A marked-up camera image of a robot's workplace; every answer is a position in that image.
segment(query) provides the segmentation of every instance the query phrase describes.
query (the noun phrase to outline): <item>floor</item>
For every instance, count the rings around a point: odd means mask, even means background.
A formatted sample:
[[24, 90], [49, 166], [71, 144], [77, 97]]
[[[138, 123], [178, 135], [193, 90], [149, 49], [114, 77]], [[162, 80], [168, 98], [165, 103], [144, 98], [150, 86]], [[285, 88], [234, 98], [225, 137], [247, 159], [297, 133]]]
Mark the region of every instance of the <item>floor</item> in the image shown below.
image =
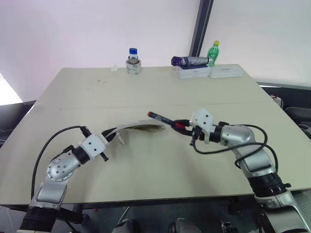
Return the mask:
[[[169, 224], [177, 218], [183, 217], [190, 220], [202, 232], [221, 233], [221, 222], [230, 221], [240, 233], [247, 233], [256, 229], [253, 216], [255, 209], [242, 211], [237, 215], [228, 213], [229, 202], [203, 201], [184, 204], [164, 204], [131, 207], [125, 218], [135, 219], [144, 233], [167, 232]], [[71, 209], [72, 205], [65, 205], [64, 208]], [[117, 225], [124, 213], [125, 207], [84, 210], [90, 216], [89, 221], [84, 224], [74, 224], [74, 227], [81, 233], [110, 233]], [[18, 230], [23, 212], [10, 210], [6, 207], [0, 209], [0, 232], [14, 233]], [[69, 233], [70, 228], [62, 221], [57, 221], [53, 233]]]

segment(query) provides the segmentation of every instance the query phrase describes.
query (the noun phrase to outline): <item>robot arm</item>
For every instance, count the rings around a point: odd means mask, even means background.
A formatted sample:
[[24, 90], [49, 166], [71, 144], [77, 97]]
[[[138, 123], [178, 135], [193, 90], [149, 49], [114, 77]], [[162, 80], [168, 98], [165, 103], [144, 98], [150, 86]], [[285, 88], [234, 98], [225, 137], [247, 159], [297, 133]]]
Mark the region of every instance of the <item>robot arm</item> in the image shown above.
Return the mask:
[[[157, 114], [150, 112], [148, 115], [161, 120], [161, 116]], [[190, 145], [194, 148], [196, 148], [195, 141], [198, 138], [207, 144], [212, 141], [229, 148], [256, 142], [253, 131], [247, 126], [228, 125], [224, 122], [213, 125], [213, 117], [205, 109], [195, 111], [189, 123], [181, 125], [180, 122], [185, 122], [185, 120], [171, 121], [171, 127], [184, 135], [191, 135]], [[185, 126], [192, 126], [192, 131], [187, 131]], [[232, 151], [236, 159], [241, 159], [259, 147], [260, 145], [249, 145]], [[283, 184], [264, 150], [241, 159], [239, 167], [248, 179], [256, 201], [263, 208], [262, 219], [266, 220], [265, 232], [311, 232], [303, 212], [291, 192], [287, 190], [290, 185]]]
[[154, 120], [142, 120], [131, 124], [120, 125], [99, 134], [91, 134], [85, 127], [83, 134], [86, 139], [76, 148], [69, 146], [65, 154], [54, 157], [48, 164], [45, 181], [38, 187], [26, 215], [21, 224], [19, 233], [49, 233], [58, 217], [59, 210], [66, 194], [67, 182], [75, 169], [98, 155], [107, 161], [104, 154], [107, 144], [120, 137], [121, 131], [159, 132], [164, 126]]

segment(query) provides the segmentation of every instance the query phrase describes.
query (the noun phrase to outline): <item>table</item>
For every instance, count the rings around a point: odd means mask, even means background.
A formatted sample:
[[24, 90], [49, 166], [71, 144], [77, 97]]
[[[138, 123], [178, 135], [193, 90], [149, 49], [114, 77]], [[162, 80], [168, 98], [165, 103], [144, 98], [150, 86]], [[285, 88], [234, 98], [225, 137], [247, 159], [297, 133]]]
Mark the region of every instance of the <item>table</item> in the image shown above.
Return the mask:
[[[49, 137], [67, 126], [95, 132], [148, 119], [153, 111], [171, 119], [190, 118], [206, 108], [218, 121], [254, 124], [268, 133], [279, 159], [279, 174], [291, 190], [311, 187], [311, 141], [245, 72], [234, 78], [180, 80], [174, 67], [145, 67], [139, 75], [125, 68], [64, 68], [0, 150], [0, 204], [28, 204], [31, 176]], [[258, 141], [263, 137], [255, 131]], [[36, 187], [49, 160], [83, 140], [79, 130], [59, 135], [39, 164]], [[159, 133], [128, 133], [126, 145], [114, 141], [106, 151], [75, 171], [64, 203], [119, 202], [251, 194], [234, 154], [197, 154], [190, 138], [169, 127]], [[199, 144], [217, 150], [216, 143]]]

